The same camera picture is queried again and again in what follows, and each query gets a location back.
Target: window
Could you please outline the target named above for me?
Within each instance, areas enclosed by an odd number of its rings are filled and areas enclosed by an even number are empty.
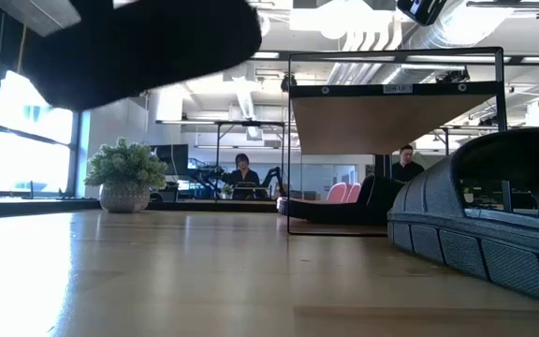
[[[8,71],[0,88],[0,191],[30,192],[32,185],[35,193],[66,192],[73,184],[68,175],[75,118],[70,110],[50,107],[28,79]]]
[[[72,111],[53,109],[26,78],[8,71],[1,81],[0,125],[69,144]]]
[[[69,160],[67,146],[0,132],[0,191],[65,191]]]

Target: man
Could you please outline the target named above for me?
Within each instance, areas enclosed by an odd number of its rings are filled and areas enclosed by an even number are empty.
[[[392,165],[392,179],[407,183],[424,169],[413,161],[413,146],[401,147],[400,155],[401,161]]]

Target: black shirt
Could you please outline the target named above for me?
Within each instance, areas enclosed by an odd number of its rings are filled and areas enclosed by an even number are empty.
[[[239,169],[233,170],[232,173],[230,173],[227,176],[227,179],[225,180],[225,183],[229,183],[233,186],[236,186],[237,183],[254,183],[255,187],[259,186],[259,176],[257,175],[257,172],[253,170],[248,170],[247,174],[244,175],[244,178],[242,178],[242,172],[240,172]],[[253,191],[251,190],[242,190],[235,188],[234,192],[232,193],[233,199],[246,199],[248,196],[251,196],[253,194]]]
[[[416,162],[411,162],[404,167],[401,163],[395,163],[392,165],[392,179],[407,183],[423,171],[421,165]]]

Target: table surface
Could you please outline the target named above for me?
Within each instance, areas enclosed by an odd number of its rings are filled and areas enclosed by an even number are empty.
[[[0,218],[0,336],[539,336],[539,301],[276,214]]]

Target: woman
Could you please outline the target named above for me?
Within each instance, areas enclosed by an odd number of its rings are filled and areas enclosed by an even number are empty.
[[[227,176],[227,179],[225,180],[226,183],[234,185],[235,187],[240,183],[254,184],[251,187],[259,186],[259,176],[255,171],[249,169],[249,157],[246,154],[238,154],[234,162],[236,164],[236,170],[232,171],[232,173]],[[232,198],[243,200],[252,195],[252,190],[235,188]]]

